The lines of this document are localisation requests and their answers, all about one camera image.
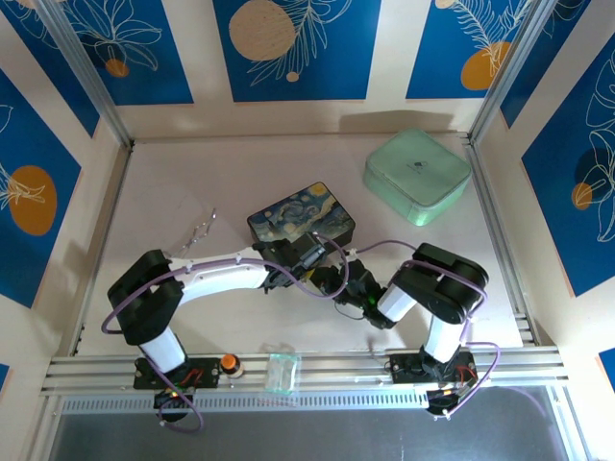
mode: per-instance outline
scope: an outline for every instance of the mint green box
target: mint green box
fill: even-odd
[[[410,223],[425,226],[461,196],[471,176],[467,161],[411,129],[369,156],[363,181]]]

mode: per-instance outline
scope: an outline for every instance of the small plastic bag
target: small plastic bag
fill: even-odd
[[[272,353],[267,363],[264,390],[267,393],[290,396],[298,384],[301,356]]]

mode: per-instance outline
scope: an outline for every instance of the white table surface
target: white table surface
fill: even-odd
[[[430,242],[475,260],[490,281],[489,302],[470,338],[522,346],[502,272],[474,184],[429,225],[419,228],[396,214],[362,183],[367,156],[389,135],[309,135],[213,138],[136,144],[86,313],[80,355],[137,353],[121,336],[100,330],[111,311],[109,287],[146,251],[181,247],[213,206],[218,218],[190,258],[225,255],[253,243],[246,218],[298,190],[322,181],[357,222],[353,242],[362,248],[389,238]],[[460,138],[436,139],[464,156]],[[411,251],[381,246],[361,260],[387,282]],[[341,306],[351,315],[351,306]],[[171,327],[187,352],[339,352],[369,348],[418,349],[431,315],[415,306],[391,330],[338,314],[333,302],[313,300],[295,287],[235,290],[183,305]]]

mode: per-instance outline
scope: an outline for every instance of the purple cable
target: purple cable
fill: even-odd
[[[341,249],[341,247],[339,245],[337,245],[337,243],[335,243],[332,239],[328,238],[325,235],[320,235],[317,232],[314,232],[313,234],[317,238],[323,239],[326,242],[330,243],[337,250],[337,252],[341,255],[342,261],[344,263],[344,279],[343,279],[343,282],[340,285],[340,287],[337,290],[335,290],[333,293],[331,293],[330,295],[316,295],[315,293],[312,293],[307,288],[305,288],[305,286],[299,280],[295,279],[295,277],[292,274],[290,274],[290,272],[288,272],[280,264],[276,264],[275,262],[263,261],[262,259],[252,259],[252,258],[243,258],[243,259],[240,259],[239,261],[237,261],[236,259],[222,259],[222,260],[219,260],[219,261],[201,262],[199,264],[194,264],[190,268],[185,266],[185,267],[181,267],[179,269],[176,269],[174,271],[169,271],[166,274],[162,274],[161,276],[158,276],[155,279],[152,279],[149,282],[145,283],[144,285],[138,287],[135,290],[135,292],[131,293],[128,297],[126,297],[126,299],[122,303],[120,303],[111,312],[111,314],[109,314],[107,316],[107,318],[103,322],[103,325],[101,325],[101,330],[103,331],[103,333],[106,333],[106,334],[122,334],[122,330],[121,329],[109,329],[108,328],[109,323],[115,317],[117,317],[119,315],[119,313],[122,310],[124,310],[132,301],[134,301],[136,298],[138,298],[143,293],[145,293],[147,290],[149,290],[152,286],[160,283],[161,281],[164,281],[166,279],[170,279],[171,277],[175,277],[175,276],[178,276],[178,275],[181,275],[181,274],[189,274],[189,273],[191,273],[193,271],[209,269],[209,268],[212,268],[212,267],[224,267],[224,266],[240,265],[241,263],[243,263],[243,264],[261,264],[263,266],[273,267],[274,269],[277,269],[280,272],[282,272],[285,276],[288,277],[288,279],[290,281],[292,281],[295,285],[297,285],[297,287],[301,291],[303,291],[304,293],[310,295],[312,298],[321,299],[321,300],[333,299],[337,295],[339,295],[342,291],[344,291],[346,289],[346,284],[348,283],[348,277],[350,275],[350,268],[348,267],[348,259],[346,258],[346,254],[344,254],[344,251]],[[170,389],[172,389],[175,393],[177,393],[178,397],[180,399],[182,399],[186,405],[188,405],[188,407],[196,414],[197,418],[199,419],[199,426],[195,427],[195,428],[184,428],[184,427],[179,427],[177,425],[166,424],[165,421],[162,419],[162,409],[164,407],[164,405],[162,405],[159,408],[158,417],[159,417],[160,422],[164,425],[164,427],[168,427],[171,430],[174,430],[176,432],[182,432],[182,433],[195,433],[195,432],[199,432],[199,431],[203,430],[203,428],[205,426],[205,423],[203,421],[203,417],[199,413],[199,410],[196,408],[196,406],[194,406],[194,403],[192,403],[190,401],[190,399],[185,396],[184,392],[182,392],[177,386],[175,386],[175,384],[173,384],[171,382],[171,380],[168,377],[166,377],[164,375],[164,373],[161,371],[161,369],[156,365],[156,363],[154,363],[154,361],[150,357],[147,356],[147,354],[145,355],[145,358],[149,362],[150,367],[152,367],[152,370],[154,370],[154,372],[158,375],[158,377],[162,380],[162,382],[164,382],[165,385],[167,385]]]
[[[383,240],[382,242],[375,243],[374,245],[370,245],[367,248],[363,248],[362,250],[357,250],[357,254],[369,252],[380,245],[384,245],[385,243],[395,243],[396,245],[402,245],[404,247],[408,247],[411,250],[416,252],[416,247],[414,245],[410,245],[409,243],[403,242],[402,240]]]
[[[218,261],[200,262],[198,264],[194,264],[189,270],[187,266],[184,266],[179,269],[175,269],[174,271],[169,271],[165,274],[162,274],[161,276],[156,277],[155,279],[148,281],[144,285],[137,288],[122,303],[118,304],[117,307],[111,312],[111,314],[107,316],[107,318],[103,322],[103,325],[101,325],[101,330],[103,331],[103,333],[106,333],[106,334],[122,334],[121,329],[108,329],[109,323],[115,317],[117,317],[119,313],[126,308],[127,305],[132,303],[136,298],[141,296],[143,293],[149,290],[152,286],[160,283],[161,281],[170,279],[171,277],[175,277],[175,276],[179,276],[183,274],[189,274],[194,271],[200,271],[203,269],[210,269],[214,267],[236,266],[236,265],[241,265],[242,263],[243,264],[260,264],[263,266],[273,267],[274,269],[277,269],[280,272],[282,272],[285,276],[288,277],[290,281],[292,281],[295,285],[297,285],[297,288],[299,288],[301,291],[311,296],[312,298],[316,298],[318,300],[332,300],[333,298],[341,294],[341,292],[344,291],[344,289],[346,289],[346,283],[348,283],[348,277],[350,274],[350,270],[348,267],[348,259],[346,258],[346,255],[344,254],[344,251],[341,249],[341,247],[337,245],[333,240],[331,240],[330,238],[324,235],[320,235],[319,233],[316,233],[316,232],[314,233],[314,235],[316,235],[319,238],[322,238],[328,243],[331,243],[332,246],[341,255],[342,261],[344,263],[344,280],[341,286],[337,290],[335,290],[333,293],[331,293],[330,295],[317,295],[315,293],[312,293],[299,280],[295,279],[293,275],[290,274],[290,272],[288,272],[280,264],[277,264],[275,262],[263,261],[262,259],[252,259],[249,257],[240,259],[239,263],[237,263],[236,259],[220,259]]]
[[[465,399],[463,399],[458,406],[456,406],[455,408],[453,408],[450,412],[448,412],[446,415],[444,416],[439,416],[436,417],[437,419],[440,418],[451,418],[457,411],[459,411],[459,408],[461,408],[463,405],[465,405],[480,389],[480,387],[482,386],[482,384],[484,384],[484,382],[489,378],[489,376],[491,376],[491,372],[493,372],[493,370],[498,366],[498,363],[500,362],[500,357],[502,355],[502,351],[500,350],[500,346],[498,346],[496,343],[490,343],[487,341],[484,342],[476,342],[476,343],[465,343],[466,346],[470,346],[472,348],[479,348],[482,346],[488,346],[491,347],[495,350],[496,352],[496,358],[493,359],[493,363],[491,364],[491,366],[487,369],[487,371],[485,372],[485,374],[483,375],[483,377],[481,379],[479,379],[479,382],[477,382],[477,385],[474,386],[470,392],[468,393],[468,395],[466,396]]]
[[[168,377],[164,375],[164,373],[160,370],[160,368],[158,368],[158,365],[154,363],[154,360],[152,360],[147,355],[145,355],[145,358],[150,364],[150,367],[152,367],[152,370],[154,370],[154,372],[156,372],[158,377],[162,379],[162,382],[164,382],[164,384],[166,384],[170,389],[172,389],[173,392],[175,392],[178,395],[178,397],[182,399],[186,405],[188,405],[188,407],[194,412],[196,417],[199,419],[198,427],[190,428],[190,427],[179,427],[178,425],[169,425],[166,423],[165,420],[162,419],[162,409],[164,407],[164,404],[163,404],[160,406],[158,410],[158,419],[160,420],[160,423],[164,427],[168,427],[169,429],[174,430],[175,432],[182,432],[183,434],[193,434],[193,433],[200,432],[201,430],[203,430],[203,428],[205,427],[205,422],[203,421],[203,417],[201,416],[201,413],[199,413],[199,410],[196,408],[196,406],[194,406],[194,403],[192,403],[190,399],[186,397],[185,394],[175,384],[173,384]]]

